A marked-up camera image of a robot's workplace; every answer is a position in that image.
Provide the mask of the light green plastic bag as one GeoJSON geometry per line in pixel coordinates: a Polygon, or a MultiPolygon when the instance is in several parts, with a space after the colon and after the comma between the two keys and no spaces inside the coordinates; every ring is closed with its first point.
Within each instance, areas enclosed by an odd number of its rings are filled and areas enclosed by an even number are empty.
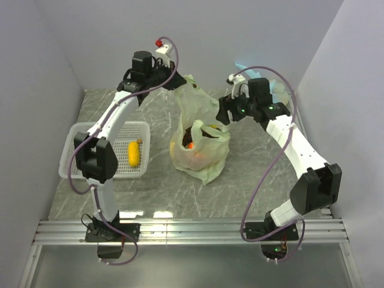
{"type": "Polygon", "coordinates": [[[206,185],[224,169],[229,153],[229,129],[216,120],[219,102],[198,86],[193,76],[173,91],[180,108],[178,129],[170,140],[170,157],[176,169],[206,185]]]}

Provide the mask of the dark purple fake grapes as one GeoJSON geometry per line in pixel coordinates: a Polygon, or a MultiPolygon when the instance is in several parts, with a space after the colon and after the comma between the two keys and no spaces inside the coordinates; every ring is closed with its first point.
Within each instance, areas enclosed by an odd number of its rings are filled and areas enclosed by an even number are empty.
{"type": "MultiPolygon", "coordinates": [[[[211,139],[214,138],[212,135],[208,134],[204,130],[202,130],[202,136],[203,137],[207,137],[207,138],[211,138],[211,139]]],[[[183,136],[183,139],[182,139],[182,145],[183,145],[183,147],[185,147],[187,149],[192,149],[193,148],[194,142],[193,142],[193,138],[192,138],[192,135],[191,135],[191,127],[187,128],[185,130],[185,133],[184,133],[184,136],[183,136]]]]}

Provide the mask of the orange fake persimmon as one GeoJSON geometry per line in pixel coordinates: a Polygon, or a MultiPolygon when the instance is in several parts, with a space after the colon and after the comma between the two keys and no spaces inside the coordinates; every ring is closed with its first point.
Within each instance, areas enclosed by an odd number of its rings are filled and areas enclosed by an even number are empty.
{"type": "Polygon", "coordinates": [[[204,151],[195,151],[194,150],[194,142],[191,142],[191,143],[187,144],[186,148],[188,150],[193,150],[193,158],[196,161],[203,162],[203,161],[206,161],[208,159],[208,155],[207,155],[206,152],[204,152],[204,151]]]}

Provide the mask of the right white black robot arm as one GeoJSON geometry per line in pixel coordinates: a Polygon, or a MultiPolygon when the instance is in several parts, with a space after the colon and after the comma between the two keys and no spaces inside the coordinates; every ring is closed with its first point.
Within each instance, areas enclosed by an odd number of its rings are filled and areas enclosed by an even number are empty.
{"type": "Polygon", "coordinates": [[[219,99],[216,119],[224,125],[252,117],[279,144],[298,178],[289,199],[266,214],[254,241],[278,239],[295,221],[338,199],[342,171],[320,156],[295,124],[294,115],[281,102],[273,102],[266,78],[246,80],[231,74],[231,94],[219,99]]]}

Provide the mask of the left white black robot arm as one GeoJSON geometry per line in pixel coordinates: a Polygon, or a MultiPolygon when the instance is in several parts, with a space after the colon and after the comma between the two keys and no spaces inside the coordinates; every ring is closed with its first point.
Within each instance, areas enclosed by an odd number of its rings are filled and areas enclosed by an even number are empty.
{"type": "Polygon", "coordinates": [[[125,235],[113,193],[113,177],[118,168],[112,148],[115,138],[129,114],[150,92],[158,88],[171,91],[186,83],[177,72],[178,61],[172,61],[169,56],[170,50],[171,46],[164,44],[154,55],[147,51],[135,52],[131,68],[125,72],[108,109],[90,130],[74,137],[70,161],[76,163],[86,178],[95,208],[88,230],[106,241],[125,235]]]}

